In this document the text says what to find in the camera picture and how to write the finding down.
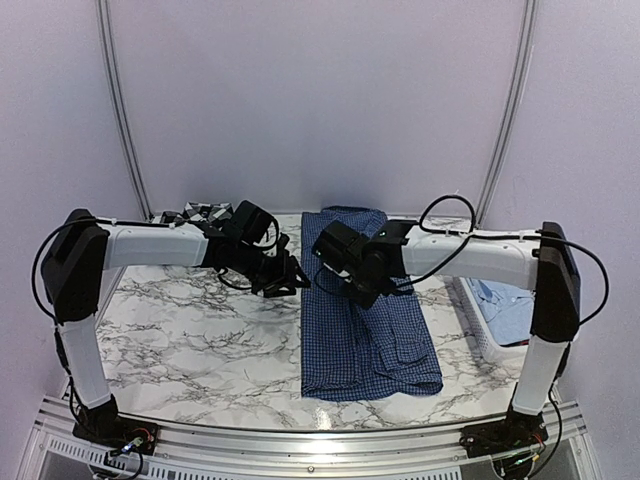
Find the blue checked long sleeve shirt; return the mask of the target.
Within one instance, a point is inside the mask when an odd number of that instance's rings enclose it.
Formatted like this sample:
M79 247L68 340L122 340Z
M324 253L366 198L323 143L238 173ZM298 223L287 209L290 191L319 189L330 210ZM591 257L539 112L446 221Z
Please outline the blue checked long sleeve shirt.
M441 368L415 294L380 297L363 309L340 295L312 246L339 221L372 237L387 221L375 209L329 207L301 217L301 264L314 280L301 294L301 394L325 401L377 400L395 393L430 396Z

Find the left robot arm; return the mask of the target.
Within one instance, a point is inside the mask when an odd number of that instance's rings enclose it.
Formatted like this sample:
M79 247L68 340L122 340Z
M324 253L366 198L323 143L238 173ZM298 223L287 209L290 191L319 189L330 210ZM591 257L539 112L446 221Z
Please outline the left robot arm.
M264 298L292 296L309 287L277 219L244 201L212 222L181 217L160 222L105 218L73 210L42 241L31 267L37 306L54 325L56 349L69 378L78 426L106 445L125 438L99 349L97 328L117 282L130 267L184 267L233 272L242 288Z

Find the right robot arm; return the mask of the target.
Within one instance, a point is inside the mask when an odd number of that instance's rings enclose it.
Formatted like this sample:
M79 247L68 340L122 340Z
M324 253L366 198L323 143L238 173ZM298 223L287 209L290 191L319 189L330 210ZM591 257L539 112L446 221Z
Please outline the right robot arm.
M461 231L390 220L370 236L351 233L337 266L357 301L370 306L395 291L395 279L428 274L473 279L527 292L532 299L528 346L495 438L515 448L534 431L561 358L580 328L581 278L565 228L545 221L534 229Z

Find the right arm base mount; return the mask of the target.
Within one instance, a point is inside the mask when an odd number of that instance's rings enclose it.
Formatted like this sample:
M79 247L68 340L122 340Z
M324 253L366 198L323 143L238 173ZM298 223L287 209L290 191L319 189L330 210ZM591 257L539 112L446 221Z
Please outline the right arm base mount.
M549 438L542 414L544 405L542 401L540 408L524 413L511 399L503 419L463 427L459 445L469 458L543 447Z

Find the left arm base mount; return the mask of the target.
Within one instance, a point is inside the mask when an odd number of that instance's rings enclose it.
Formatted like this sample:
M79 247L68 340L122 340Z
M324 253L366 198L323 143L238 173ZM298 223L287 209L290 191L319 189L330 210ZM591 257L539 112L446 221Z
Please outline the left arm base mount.
M74 410L73 435L77 438L121 450L135 439L142 443L135 449L143 455L154 453L160 427L158 424L124 417L114 396L95 408L84 405Z

